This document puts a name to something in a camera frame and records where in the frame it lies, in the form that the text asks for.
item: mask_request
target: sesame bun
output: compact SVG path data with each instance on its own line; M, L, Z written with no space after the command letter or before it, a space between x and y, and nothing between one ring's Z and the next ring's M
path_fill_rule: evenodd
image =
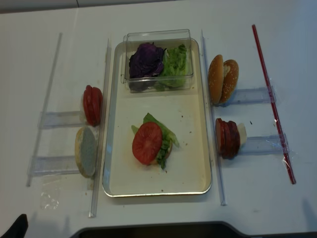
M224 80L222 86L222 93L219 103L225 103L229 100L235 87L237 86L239 77L239 65L233 60L229 59L223 63Z
M223 58L222 55L217 55L211 62L208 70L208 84L211 102L218 104L221 98L222 85L224 80L223 75Z

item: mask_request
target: cheese slice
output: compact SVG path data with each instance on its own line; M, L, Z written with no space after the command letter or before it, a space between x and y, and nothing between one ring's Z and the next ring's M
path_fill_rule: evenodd
M237 128L240 135L240 147L241 147L247 142L246 127L244 126L243 123L240 123L239 125L237 125Z

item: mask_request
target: plastic wrap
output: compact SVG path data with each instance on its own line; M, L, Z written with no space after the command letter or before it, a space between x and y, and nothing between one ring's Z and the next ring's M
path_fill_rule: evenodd
M41 205L44 210L58 208L61 187L61 176L45 176L42 178Z

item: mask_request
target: sliced tomato stack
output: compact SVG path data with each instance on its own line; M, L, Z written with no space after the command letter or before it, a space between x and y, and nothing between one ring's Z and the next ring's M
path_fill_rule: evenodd
M101 105L103 94L99 88L87 85L83 97L85 116L89 125L96 126L100 124Z
M237 124L233 121L225 122L217 118L215 130L218 153L224 159L232 159L238 154L240 148L240 134Z

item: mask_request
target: bun half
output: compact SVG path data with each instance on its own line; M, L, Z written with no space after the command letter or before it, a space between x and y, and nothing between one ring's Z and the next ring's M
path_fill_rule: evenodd
M221 91L224 80L223 69L222 55L217 55L213 58L208 70L208 85L211 102L213 104L218 104L221 99Z
M94 134L85 126L79 129L75 140L75 161L85 178L94 175L96 169L97 142Z
M224 80L219 103L225 103L229 100L231 94L237 86L239 78L239 65L235 60L229 59L225 61L223 63L223 70Z

